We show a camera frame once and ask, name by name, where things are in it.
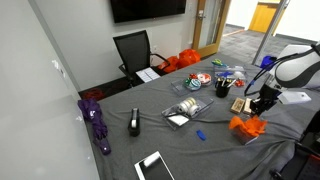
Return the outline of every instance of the orange object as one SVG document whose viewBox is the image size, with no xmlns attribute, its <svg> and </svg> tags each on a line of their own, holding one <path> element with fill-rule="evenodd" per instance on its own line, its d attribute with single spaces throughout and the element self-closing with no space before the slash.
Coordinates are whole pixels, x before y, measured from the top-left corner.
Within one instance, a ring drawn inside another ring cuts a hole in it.
<svg viewBox="0 0 320 180">
<path fill-rule="evenodd" d="M 196 74 L 189 74 L 190 79 L 198 79 L 198 76 Z"/>
<path fill-rule="evenodd" d="M 196 50 L 186 49 L 179 53 L 177 67 L 181 69 L 197 62 L 200 62 L 200 54 Z"/>
<path fill-rule="evenodd" d="M 85 92 L 82 99 L 94 98 L 96 101 L 99 101 L 105 97 L 106 97 L 105 94 L 100 89 L 93 88 Z"/>
<path fill-rule="evenodd" d="M 239 80 L 236 81 L 235 85 L 237 87 L 242 87 L 242 86 L 244 86 L 244 81 L 239 79 Z"/>
<path fill-rule="evenodd" d="M 164 67 L 166 67 L 166 68 L 163 69 L 163 71 L 166 72 L 166 73 L 171 73 L 171 72 L 177 70 L 177 63 L 179 62 L 178 57 L 177 56 L 171 56 L 167 60 L 169 61 L 170 66 L 166 67 L 168 65 L 168 63 L 167 62 L 163 62 L 160 65 L 158 65 L 158 68 L 159 69 L 163 69 Z"/>
<path fill-rule="evenodd" d="M 246 122 L 243 122 L 240 117 L 234 116 L 229 123 L 229 129 L 238 127 L 243 133 L 257 137 L 259 134 L 265 132 L 264 127 L 266 124 L 267 121 L 260 121 L 257 115 L 248 119 Z"/>
</svg>

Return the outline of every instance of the wooden door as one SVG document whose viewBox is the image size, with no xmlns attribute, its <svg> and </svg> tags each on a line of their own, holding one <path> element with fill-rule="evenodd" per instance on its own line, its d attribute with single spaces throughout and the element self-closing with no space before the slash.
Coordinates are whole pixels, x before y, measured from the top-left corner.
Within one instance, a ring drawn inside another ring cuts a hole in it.
<svg viewBox="0 0 320 180">
<path fill-rule="evenodd" d="M 277 7 L 278 4 L 276 3 L 258 3 L 249 29 L 263 33 L 267 32 Z"/>
<path fill-rule="evenodd" d="M 218 51 L 231 0 L 199 0 L 192 48 L 201 57 Z"/>
</svg>

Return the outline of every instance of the black office chair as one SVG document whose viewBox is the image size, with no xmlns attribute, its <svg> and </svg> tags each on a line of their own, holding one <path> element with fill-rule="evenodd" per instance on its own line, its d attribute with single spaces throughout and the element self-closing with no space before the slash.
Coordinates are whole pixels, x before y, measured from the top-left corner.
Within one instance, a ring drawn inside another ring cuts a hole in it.
<svg viewBox="0 0 320 180">
<path fill-rule="evenodd" d="M 147 31 L 139 31 L 123 36 L 113 38 L 123 64 L 119 69 L 126 75 L 129 81 L 129 87 L 142 84 L 143 81 L 136 75 L 135 72 L 150 67 L 150 57 L 155 55 L 167 62 L 168 67 L 170 63 L 167 59 L 159 54 L 151 53 L 150 44 Z M 160 76 L 165 75 L 164 68 L 151 67 Z"/>
</svg>

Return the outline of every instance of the white smartphone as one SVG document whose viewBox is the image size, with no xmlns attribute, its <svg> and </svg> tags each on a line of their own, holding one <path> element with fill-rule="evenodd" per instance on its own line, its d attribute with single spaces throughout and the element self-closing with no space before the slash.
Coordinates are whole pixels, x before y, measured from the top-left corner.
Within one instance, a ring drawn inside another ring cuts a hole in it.
<svg viewBox="0 0 320 180">
<path fill-rule="evenodd" d="M 140 180 L 174 180 L 159 151 L 134 166 Z"/>
</svg>

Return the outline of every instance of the cup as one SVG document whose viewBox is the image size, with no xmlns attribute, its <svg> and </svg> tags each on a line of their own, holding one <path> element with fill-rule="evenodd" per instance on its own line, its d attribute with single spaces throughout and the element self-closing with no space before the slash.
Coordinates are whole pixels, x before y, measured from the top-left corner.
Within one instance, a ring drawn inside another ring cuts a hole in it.
<svg viewBox="0 0 320 180">
<path fill-rule="evenodd" d="M 216 95 L 220 98 L 224 98 L 228 95 L 230 87 L 228 87 L 228 83 L 224 83 L 222 86 L 223 81 L 217 81 L 215 84 L 216 87 Z"/>
</svg>

